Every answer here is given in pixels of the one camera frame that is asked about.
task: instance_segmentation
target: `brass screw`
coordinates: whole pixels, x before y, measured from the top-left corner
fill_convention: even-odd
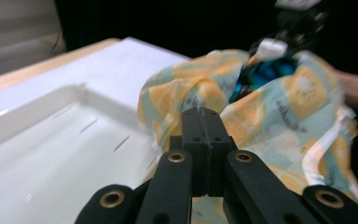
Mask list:
[[[237,159],[237,161],[242,161],[242,162],[251,162],[253,161],[253,156],[247,152],[238,152],[235,155],[235,159]]]
[[[344,201],[335,193],[328,190],[320,189],[316,191],[315,197],[320,203],[332,208],[342,208],[344,206]]]
[[[185,160],[185,157],[186,157],[185,154],[180,152],[175,152],[168,157],[168,160],[171,162],[181,162]]]
[[[113,189],[106,192],[100,200],[100,204],[105,208],[114,208],[124,202],[125,194],[121,190]]]

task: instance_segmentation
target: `cloth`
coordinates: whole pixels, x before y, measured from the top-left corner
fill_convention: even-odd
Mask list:
[[[183,111],[194,106],[218,113],[239,149],[253,151],[290,190],[309,185],[338,189],[358,202],[351,171],[354,113],[344,104],[335,70],[309,51],[293,56],[291,76],[278,77],[230,103],[243,67],[256,62],[238,49],[214,51],[175,64],[149,78],[138,116],[163,151],[181,134]]]

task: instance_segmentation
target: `yellow patterned cloth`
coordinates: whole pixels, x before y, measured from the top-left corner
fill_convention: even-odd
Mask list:
[[[140,92],[138,116],[163,151],[181,134],[183,111],[201,106],[220,113],[239,149],[251,150],[292,191],[325,184],[358,202],[350,167],[354,114],[328,63],[297,53],[292,76],[280,77],[229,104],[246,51],[227,49],[175,64],[149,78]]]

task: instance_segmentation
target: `table surface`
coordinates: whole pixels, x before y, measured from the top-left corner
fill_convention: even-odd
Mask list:
[[[23,82],[29,78],[39,76],[47,71],[60,67],[66,63],[87,56],[93,52],[105,49],[120,42],[117,38],[109,38],[98,43],[86,46],[81,49],[76,49],[52,59],[45,60],[40,63],[35,63],[21,69],[0,75],[0,90]]]

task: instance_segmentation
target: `plastic tray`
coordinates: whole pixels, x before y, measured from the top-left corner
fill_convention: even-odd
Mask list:
[[[0,223],[74,223],[98,189],[136,188],[158,152],[135,111],[67,86],[0,113]]]

